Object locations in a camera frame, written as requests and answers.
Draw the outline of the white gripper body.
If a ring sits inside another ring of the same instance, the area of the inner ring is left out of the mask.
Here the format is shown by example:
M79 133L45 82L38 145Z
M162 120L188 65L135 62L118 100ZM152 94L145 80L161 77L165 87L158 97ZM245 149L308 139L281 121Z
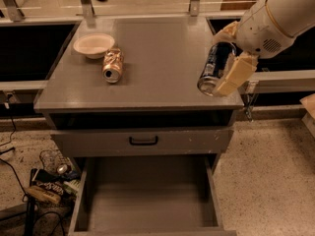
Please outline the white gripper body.
M270 59L291 47L295 38L280 29L268 0L259 0L241 18L236 30L236 45L261 59Z

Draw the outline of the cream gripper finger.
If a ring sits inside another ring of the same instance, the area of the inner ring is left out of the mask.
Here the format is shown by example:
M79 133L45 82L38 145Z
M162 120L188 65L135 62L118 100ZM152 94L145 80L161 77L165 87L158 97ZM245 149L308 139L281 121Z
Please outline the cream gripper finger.
M228 96L238 90L256 71L258 56L242 52L239 56L229 56L223 76L213 90L214 96Z
M213 44L217 44L219 42L235 43L238 25L239 22L234 21L221 29L213 36Z

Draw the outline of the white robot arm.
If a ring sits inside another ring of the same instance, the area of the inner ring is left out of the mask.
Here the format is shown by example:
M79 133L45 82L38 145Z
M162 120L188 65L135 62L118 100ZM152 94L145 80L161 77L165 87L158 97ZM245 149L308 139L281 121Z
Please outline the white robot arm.
M315 0L259 0L238 22L221 29L213 43L235 43L240 55L230 54L223 75L212 91L227 96L256 71L260 59L270 59L291 47L315 26Z

